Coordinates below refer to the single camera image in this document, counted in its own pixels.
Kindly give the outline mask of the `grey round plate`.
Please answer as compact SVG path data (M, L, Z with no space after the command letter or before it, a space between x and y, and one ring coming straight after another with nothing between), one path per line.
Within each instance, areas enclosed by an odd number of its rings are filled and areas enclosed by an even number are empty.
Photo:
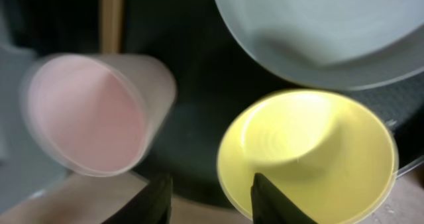
M370 89L423 71L423 0L215 0L234 39L293 83Z

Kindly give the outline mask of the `yellow bowl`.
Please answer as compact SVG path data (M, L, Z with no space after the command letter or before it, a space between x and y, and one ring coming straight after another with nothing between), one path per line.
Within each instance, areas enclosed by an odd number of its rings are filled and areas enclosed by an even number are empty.
M387 198L398 168L393 135L369 108L311 89L252 104L228 127L217 155L221 188L247 218L261 173L316 223L363 220Z

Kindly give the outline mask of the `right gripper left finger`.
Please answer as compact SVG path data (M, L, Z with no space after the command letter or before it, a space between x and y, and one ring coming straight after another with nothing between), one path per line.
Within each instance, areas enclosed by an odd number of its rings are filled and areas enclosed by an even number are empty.
M169 224L172 193L172 177L159 175L102 224Z

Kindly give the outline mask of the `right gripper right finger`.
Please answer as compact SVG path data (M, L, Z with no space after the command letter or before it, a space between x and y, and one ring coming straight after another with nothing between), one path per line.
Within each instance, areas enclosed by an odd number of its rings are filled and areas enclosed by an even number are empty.
M254 175L250 196L254 224L317 224L261 173Z

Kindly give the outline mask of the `pink plastic cup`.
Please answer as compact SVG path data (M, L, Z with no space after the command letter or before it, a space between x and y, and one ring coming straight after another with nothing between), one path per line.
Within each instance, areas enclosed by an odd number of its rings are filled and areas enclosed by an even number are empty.
M148 154L177 94L171 71L146 55L52 55L27 73L25 123L74 172L122 174Z

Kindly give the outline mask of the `round black serving tray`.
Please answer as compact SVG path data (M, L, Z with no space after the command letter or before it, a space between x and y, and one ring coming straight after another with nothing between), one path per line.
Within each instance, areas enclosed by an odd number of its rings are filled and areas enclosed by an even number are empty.
M98 51L99 0L1 0L1 209L65 177L25 127L21 80L41 57ZM230 122L267 93L293 87L261 68L236 43L214 0L128 0L125 50L163 61L178 98L152 153L136 172L169 172L175 191L228 207L214 161Z

